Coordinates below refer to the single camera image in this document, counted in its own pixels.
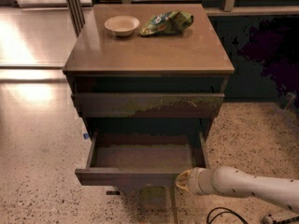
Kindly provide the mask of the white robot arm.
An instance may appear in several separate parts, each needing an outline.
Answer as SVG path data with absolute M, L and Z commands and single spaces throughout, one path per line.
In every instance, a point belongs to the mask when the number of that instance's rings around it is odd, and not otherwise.
M 299 214 L 299 180 L 249 175 L 238 169 L 193 168 L 176 178 L 178 188 L 194 195 L 255 197 Z

